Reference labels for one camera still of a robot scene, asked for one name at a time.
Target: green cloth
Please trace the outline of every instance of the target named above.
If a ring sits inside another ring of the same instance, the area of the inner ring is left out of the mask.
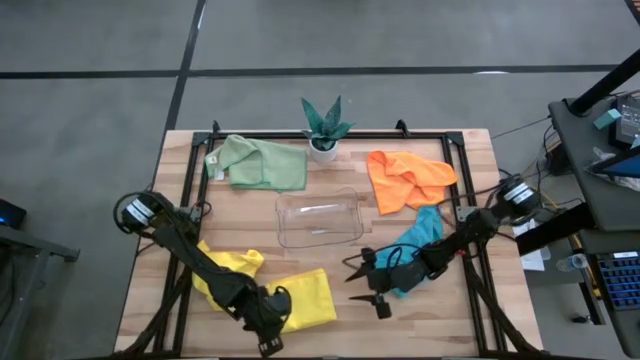
[[[205,156],[210,178],[229,170],[231,186],[242,189],[304,190],[307,152],[293,146],[229,135]]]

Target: succulent plant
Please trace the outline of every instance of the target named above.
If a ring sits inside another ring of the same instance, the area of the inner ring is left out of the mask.
[[[338,99],[336,99],[336,102],[331,106],[324,118],[318,114],[313,105],[304,98],[302,99],[302,108],[311,128],[311,131],[302,130],[302,132],[311,140],[311,145],[320,151],[331,150],[336,141],[344,137],[354,125],[340,123],[340,115],[342,113],[340,98],[338,96]]]

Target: gray floor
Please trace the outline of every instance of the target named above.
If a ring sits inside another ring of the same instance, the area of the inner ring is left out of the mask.
[[[0,72],[177,69],[195,0],[0,0]],[[640,46],[622,0],[210,0],[192,68],[613,64]],[[540,119],[603,73],[190,79],[178,129],[305,126],[300,97],[343,95],[358,128],[488,128]],[[51,264],[22,346],[25,359],[108,354],[135,239],[115,200],[151,180],[174,79],[0,80],[0,197],[29,210],[26,229],[78,246]],[[640,87],[634,78],[625,88]],[[521,171],[548,122],[501,137],[501,167]],[[579,195],[571,176],[544,184]],[[531,287],[544,346],[625,359],[610,326],[571,324],[577,286]]]

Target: towel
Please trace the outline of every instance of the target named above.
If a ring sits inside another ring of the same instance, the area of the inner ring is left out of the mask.
[[[229,135],[205,156],[209,177],[229,170],[231,186],[241,189],[304,190],[307,152],[293,146]]]
[[[204,252],[218,266],[255,277],[262,266],[264,257],[256,250],[247,251],[246,255],[230,251],[211,251],[205,241],[198,243],[198,249]],[[213,301],[209,286],[198,275],[193,274],[193,287],[207,297],[207,302],[215,311],[222,311]],[[291,315],[282,329],[288,333],[311,326],[324,324],[337,319],[336,309],[331,296],[329,279],[324,269],[315,269],[306,273],[289,276],[267,284],[270,294],[282,286],[291,295]]]
[[[415,225],[402,234],[394,244],[412,244],[422,247],[442,239],[444,231],[438,211],[438,208],[435,206],[421,207],[420,210],[418,210],[418,218],[416,219]],[[395,246],[380,251],[376,258],[376,268],[384,269],[387,267],[387,264],[393,267],[396,261],[398,261],[398,265],[411,262],[416,249],[413,246],[402,246],[401,248],[402,252],[396,250],[393,254],[391,252],[397,249]],[[406,293],[399,289],[393,289],[393,292],[400,298],[406,296]]]
[[[407,204],[414,209],[444,200],[445,186],[458,181],[449,164],[425,160],[408,152],[374,151],[367,170],[378,201],[380,215]]]
[[[269,293],[273,293],[278,286],[287,289],[291,295],[291,315],[282,333],[321,325],[338,318],[324,269],[276,280],[266,287]]]
[[[231,271],[241,272],[251,277],[256,276],[256,272],[264,262],[264,257],[256,250],[249,250],[246,255],[230,251],[211,251],[204,240],[198,243],[198,249],[205,253],[209,259],[218,264],[218,266],[224,266]],[[213,297],[209,292],[209,285],[207,285],[207,283],[195,273],[191,279],[193,281],[193,287],[207,297],[207,302],[211,305],[213,310],[222,311],[222,308],[213,301]]]

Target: computer monitor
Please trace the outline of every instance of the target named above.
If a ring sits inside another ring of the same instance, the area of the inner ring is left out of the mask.
[[[27,212],[24,209],[0,199],[0,226],[9,226],[18,230],[26,215]]]
[[[640,146],[591,167],[597,174],[640,178]]]

